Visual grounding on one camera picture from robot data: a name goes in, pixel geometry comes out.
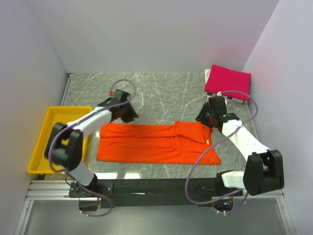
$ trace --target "orange fabric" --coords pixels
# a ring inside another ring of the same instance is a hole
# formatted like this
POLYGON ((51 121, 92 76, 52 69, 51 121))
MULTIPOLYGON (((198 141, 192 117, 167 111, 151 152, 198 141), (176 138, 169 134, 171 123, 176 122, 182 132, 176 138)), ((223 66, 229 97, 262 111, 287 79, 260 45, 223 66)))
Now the orange fabric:
MULTIPOLYGON (((194 164, 212 145, 212 131, 199 122, 176 121, 174 125, 110 123, 101 128, 96 159, 118 163, 194 164)), ((212 149, 199 164, 221 164, 221 159, 212 149)))

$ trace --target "black wire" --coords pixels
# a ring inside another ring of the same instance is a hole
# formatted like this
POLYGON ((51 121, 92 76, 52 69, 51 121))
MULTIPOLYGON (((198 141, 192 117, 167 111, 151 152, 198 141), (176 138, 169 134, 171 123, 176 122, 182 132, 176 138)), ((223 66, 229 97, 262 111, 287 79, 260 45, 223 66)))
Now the black wire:
POLYGON ((67 176, 66 178, 65 178, 65 183, 67 183, 69 186, 70 186, 70 183, 67 181, 67 178, 68 178, 69 176, 67 176))

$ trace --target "marble table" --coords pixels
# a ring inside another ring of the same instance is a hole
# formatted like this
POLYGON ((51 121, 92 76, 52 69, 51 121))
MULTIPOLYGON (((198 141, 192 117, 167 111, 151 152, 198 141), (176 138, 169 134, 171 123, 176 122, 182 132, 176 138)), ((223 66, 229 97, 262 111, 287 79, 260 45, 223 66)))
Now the marble table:
MULTIPOLYGON (((62 101, 65 106, 88 105, 93 108, 108 98, 111 84, 121 78, 135 83, 137 94, 132 106, 139 115, 134 123, 173 124, 176 120, 194 121, 202 105, 206 102, 203 93, 204 73, 75 73, 69 78, 68 87, 62 101)), ((130 84, 120 82, 116 88, 130 93, 130 84)), ((235 113, 241 120, 250 118, 247 105, 228 103, 229 113, 235 113)), ((253 123, 246 128, 256 136, 253 123)), ((97 173, 100 179, 124 178, 186 178, 191 165, 187 164, 131 164, 108 163, 96 160, 100 128, 91 134, 88 142, 86 165, 97 173)), ((223 137, 217 130, 213 132, 213 142, 223 137)), ((225 170, 244 170, 245 159, 238 149, 226 141, 216 148, 222 160, 221 165, 199 165, 192 177, 215 177, 225 170)), ((45 179, 62 179, 60 175, 46 175, 45 179)))

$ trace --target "folded clothing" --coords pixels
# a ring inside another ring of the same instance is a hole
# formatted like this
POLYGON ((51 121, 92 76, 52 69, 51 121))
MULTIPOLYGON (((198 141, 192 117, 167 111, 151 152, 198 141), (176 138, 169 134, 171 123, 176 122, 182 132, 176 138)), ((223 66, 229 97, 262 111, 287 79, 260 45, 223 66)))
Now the folded clothing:
MULTIPOLYGON (((199 122, 176 121, 174 125, 109 123, 101 128, 96 159, 118 163, 194 164, 212 145, 212 131, 199 122)), ((221 164, 221 159, 212 149, 199 164, 221 164)))
MULTIPOLYGON (((223 91, 240 91, 249 94, 250 78, 250 73, 212 65, 204 91, 209 95, 223 91)), ((225 96, 240 103, 247 103, 248 101, 248 97, 240 93, 226 93, 225 96)))

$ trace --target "yellow tray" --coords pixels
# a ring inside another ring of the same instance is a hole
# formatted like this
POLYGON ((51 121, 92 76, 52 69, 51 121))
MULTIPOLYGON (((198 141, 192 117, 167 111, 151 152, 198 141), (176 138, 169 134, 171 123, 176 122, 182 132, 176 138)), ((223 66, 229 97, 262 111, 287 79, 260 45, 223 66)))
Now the yellow tray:
MULTIPOLYGON (((68 123, 81 118, 92 111, 90 106, 51 106, 45 115, 35 149, 28 164, 29 174, 58 174, 50 169, 48 159, 44 157, 46 145, 48 143, 52 127, 57 122, 68 123)), ((85 151, 88 137, 83 141, 82 161, 85 161, 85 151)))

